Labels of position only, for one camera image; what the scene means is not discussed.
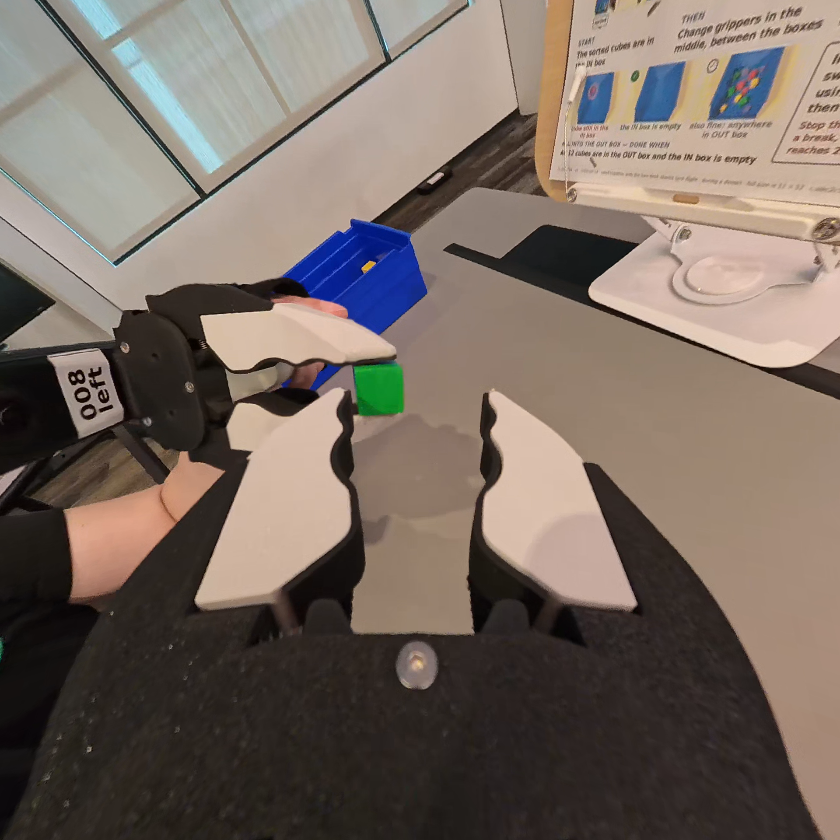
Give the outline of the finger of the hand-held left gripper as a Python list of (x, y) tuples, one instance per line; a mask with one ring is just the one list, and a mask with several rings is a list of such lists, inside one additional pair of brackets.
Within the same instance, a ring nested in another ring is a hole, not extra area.
[(359, 323), (301, 304), (206, 314), (204, 339), (225, 369), (250, 373), (274, 364), (347, 366), (394, 361), (396, 348)]
[(251, 454), (293, 416), (285, 401), (240, 401), (227, 421), (227, 443), (234, 452)]

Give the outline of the person's left forearm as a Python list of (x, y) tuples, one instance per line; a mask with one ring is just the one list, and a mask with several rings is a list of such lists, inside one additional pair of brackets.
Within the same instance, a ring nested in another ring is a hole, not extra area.
[(91, 604), (113, 594), (222, 475), (182, 453), (160, 486), (2, 517), (2, 603)]

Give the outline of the large window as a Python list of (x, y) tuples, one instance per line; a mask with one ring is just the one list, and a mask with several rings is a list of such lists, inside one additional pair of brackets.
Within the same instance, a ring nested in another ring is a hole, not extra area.
[(469, 5), (2, 1), (2, 176), (118, 264)]

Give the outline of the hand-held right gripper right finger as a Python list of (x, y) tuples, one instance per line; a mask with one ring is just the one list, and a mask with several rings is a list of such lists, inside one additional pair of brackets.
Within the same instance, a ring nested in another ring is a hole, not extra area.
[(635, 613), (637, 597), (583, 458), (559, 433), (501, 392), (482, 396), (479, 472), (467, 584), (476, 634), (515, 602), (527, 626), (549, 609)]

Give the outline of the person's black clothing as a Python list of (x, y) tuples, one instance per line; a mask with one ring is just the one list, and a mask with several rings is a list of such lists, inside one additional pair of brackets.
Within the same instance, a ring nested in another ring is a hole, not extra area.
[(82, 646), (98, 620), (87, 605), (4, 602), (1, 748), (35, 749)]

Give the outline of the person's left hand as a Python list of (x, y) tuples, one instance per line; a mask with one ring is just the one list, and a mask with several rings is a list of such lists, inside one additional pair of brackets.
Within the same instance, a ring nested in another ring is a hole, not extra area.
[[(317, 312), (323, 312), (341, 319), (349, 317), (348, 311), (345, 307), (330, 301), (322, 301), (310, 297), (299, 296), (280, 296), (273, 298), (273, 302), (277, 305), (281, 303), (303, 306)], [(318, 378), (321, 371), (326, 366), (323, 362), (312, 362), (308, 365), (299, 366), (295, 368), (290, 378), (284, 382), (284, 386), (295, 389), (308, 390), (312, 388), (313, 383)]]

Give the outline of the black desk cover flap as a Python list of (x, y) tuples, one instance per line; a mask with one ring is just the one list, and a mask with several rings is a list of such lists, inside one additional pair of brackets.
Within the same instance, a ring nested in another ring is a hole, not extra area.
[(579, 230), (543, 225), (515, 245), (500, 262), (528, 276), (540, 275), (587, 289), (628, 256), (637, 244)]

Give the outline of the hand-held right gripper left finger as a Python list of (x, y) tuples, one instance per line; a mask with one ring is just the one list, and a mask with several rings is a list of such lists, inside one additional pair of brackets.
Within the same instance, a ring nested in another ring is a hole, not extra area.
[(196, 591), (201, 612), (267, 606), (291, 630), (316, 601), (351, 606), (365, 567), (353, 430), (351, 393), (334, 388), (247, 454)]

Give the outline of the green wooden cube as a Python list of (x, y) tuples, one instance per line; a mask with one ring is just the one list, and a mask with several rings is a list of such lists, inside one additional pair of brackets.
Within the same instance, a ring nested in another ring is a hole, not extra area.
[(386, 417), (404, 412), (404, 374), (399, 363), (355, 365), (353, 385), (360, 416)]

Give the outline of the black monitor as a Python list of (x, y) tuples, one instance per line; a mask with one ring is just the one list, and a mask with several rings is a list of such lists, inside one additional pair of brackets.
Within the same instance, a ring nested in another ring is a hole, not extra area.
[(55, 304), (50, 295), (1, 263), (1, 344)]

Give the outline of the blue plastic bin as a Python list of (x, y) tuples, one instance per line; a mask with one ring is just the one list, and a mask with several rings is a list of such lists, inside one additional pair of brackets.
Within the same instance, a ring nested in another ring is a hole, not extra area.
[[(375, 268), (361, 273), (369, 259)], [(353, 219), (285, 272), (312, 298), (345, 307), (351, 320), (383, 333), (427, 294), (410, 234)]]

